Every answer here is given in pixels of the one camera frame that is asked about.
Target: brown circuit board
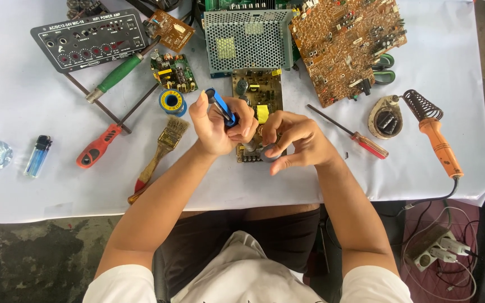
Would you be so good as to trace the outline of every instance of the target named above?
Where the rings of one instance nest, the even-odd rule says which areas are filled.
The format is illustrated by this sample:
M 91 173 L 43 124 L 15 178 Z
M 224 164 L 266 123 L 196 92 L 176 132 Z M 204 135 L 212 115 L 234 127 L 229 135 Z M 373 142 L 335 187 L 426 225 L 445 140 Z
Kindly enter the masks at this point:
M 323 107 L 369 94 L 371 66 L 407 43 L 395 0 L 309 0 L 302 9 L 289 29 Z
M 248 106 L 254 109 L 254 117 L 260 123 L 253 138 L 257 146 L 256 150 L 248 151 L 240 143 L 235 148 L 237 151 L 237 162 L 239 163 L 262 161 L 259 155 L 263 149 L 263 139 L 261 137 L 263 124 L 269 114 L 277 110 L 283 110 L 281 73 L 282 70 L 270 68 L 243 68 L 233 70 L 231 74 L 233 80 L 233 96 L 245 100 Z M 247 89 L 238 89 L 237 86 L 240 84 L 240 81 L 246 81 Z
M 180 52 L 196 31 L 162 10 L 156 10 L 149 20 L 143 22 L 143 25 L 149 37 L 155 39 L 160 35 L 160 44 L 175 52 Z

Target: white tablecloth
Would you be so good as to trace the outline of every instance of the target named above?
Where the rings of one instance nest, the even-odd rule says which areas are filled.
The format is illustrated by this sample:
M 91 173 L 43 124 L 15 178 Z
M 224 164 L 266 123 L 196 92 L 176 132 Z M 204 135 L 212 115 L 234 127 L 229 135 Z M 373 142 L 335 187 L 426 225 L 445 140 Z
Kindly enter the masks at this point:
M 112 11 L 128 7 L 123 0 L 104 3 Z M 408 43 L 390 51 L 396 60 L 396 81 L 385 87 L 374 86 L 371 95 L 361 96 L 358 102 L 345 99 L 323 110 L 388 150 L 386 160 L 369 154 L 305 107 L 308 103 L 318 106 L 319 102 L 300 61 L 299 72 L 282 74 L 285 110 L 318 121 L 340 154 L 349 153 L 346 162 L 372 201 L 443 196 L 450 192 L 453 182 L 405 104 L 401 104 L 403 130 L 395 138 L 376 139 L 367 128 L 367 116 L 380 97 L 413 88 L 445 113 L 442 133 L 465 172 L 453 198 L 481 205 L 485 199 L 485 110 L 473 3 L 398 0 L 398 4 Z M 12 164 L 0 170 L 0 223 L 125 212 L 127 197 L 139 172 L 154 155 L 156 140 L 166 124 L 166 115 L 158 106 L 158 90 L 125 123 L 133 130 L 131 135 L 117 137 L 92 168 L 76 166 L 79 153 L 105 131 L 111 120 L 55 71 L 29 33 L 33 27 L 65 20 L 66 10 L 64 0 L 0 0 L 0 140 L 14 150 Z M 178 10 L 175 15 L 188 11 L 189 2 Z M 204 45 L 204 36 L 197 30 L 183 49 L 200 89 L 214 86 L 220 93 L 231 95 L 229 78 L 210 79 Z M 91 90 L 118 64 L 106 63 L 72 75 Z M 153 84 L 146 59 L 100 99 L 122 117 Z M 192 103 L 197 94 L 186 95 L 187 102 Z M 184 119 L 190 120 L 188 114 Z M 32 180 L 22 172 L 41 134 L 50 135 L 53 145 L 40 176 Z M 177 149 L 162 160 L 155 178 L 195 140 L 195 132 L 189 129 Z M 238 164 L 232 153 L 215 162 L 186 210 L 318 201 L 320 191 L 313 167 L 290 168 L 271 177 L 268 164 Z

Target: black control panel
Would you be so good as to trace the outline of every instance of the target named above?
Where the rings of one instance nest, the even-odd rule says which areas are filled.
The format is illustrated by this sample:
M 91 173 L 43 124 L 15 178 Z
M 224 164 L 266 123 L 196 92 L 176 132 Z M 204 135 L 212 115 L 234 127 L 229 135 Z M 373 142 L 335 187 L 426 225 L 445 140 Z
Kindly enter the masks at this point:
M 36 27 L 31 36 L 60 73 L 125 58 L 148 45 L 135 9 Z

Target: person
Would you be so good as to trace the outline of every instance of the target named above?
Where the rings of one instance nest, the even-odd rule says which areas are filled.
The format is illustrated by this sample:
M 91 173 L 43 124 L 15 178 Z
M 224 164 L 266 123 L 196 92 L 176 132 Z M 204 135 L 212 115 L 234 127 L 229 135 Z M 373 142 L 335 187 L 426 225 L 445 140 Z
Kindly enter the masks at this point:
M 172 303 L 324 301 L 302 283 L 319 204 L 183 212 L 213 162 L 250 141 L 258 127 L 245 101 L 224 100 L 238 124 L 225 129 L 223 116 L 216 107 L 207 110 L 207 97 L 200 94 L 189 108 L 198 140 L 121 217 L 84 302 L 156 302 L 151 268 L 159 248 Z M 291 166 L 317 171 L 342 246 L 341 302 L 411 302 L 379 216 L 317 123 L 277 111 L 262 129 L 264 146 L 279 133 L 267 156 L 290 144 L 295 152 L 271 164 L 272 177 Z

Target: hand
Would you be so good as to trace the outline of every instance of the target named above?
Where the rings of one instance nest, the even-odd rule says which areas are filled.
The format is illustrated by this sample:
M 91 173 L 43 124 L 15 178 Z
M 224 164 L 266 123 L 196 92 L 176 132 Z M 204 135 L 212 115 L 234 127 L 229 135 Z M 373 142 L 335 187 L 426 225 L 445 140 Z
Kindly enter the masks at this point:
M 271 175 L 291 166 L 321 166 L 341 159 L 336 148 L 325 137 L 317 123 L 306 116 L 276 111 L 263 126 L 263 146 L 276 142 L 276 134 L 282 137 L 276 147 L 267 150 L 267 157 L 281 154 L 291 143 L 295 153 L 278 158 L 271 164 Z
M 252 140 L 258 121 L 254 118 L 254 110 L 244 100 L 233 97 L 222 97 L 230 110 L 239 117 L 239 123 L 227 129 L 224 116 L 216 106 L 211 106 L 205 91 L 198 100 L 190 105 L 188 112 L 194 122 L 196 134 L 205 152 L 219 156 L 229 154 L 237 143 L 247 143 Z

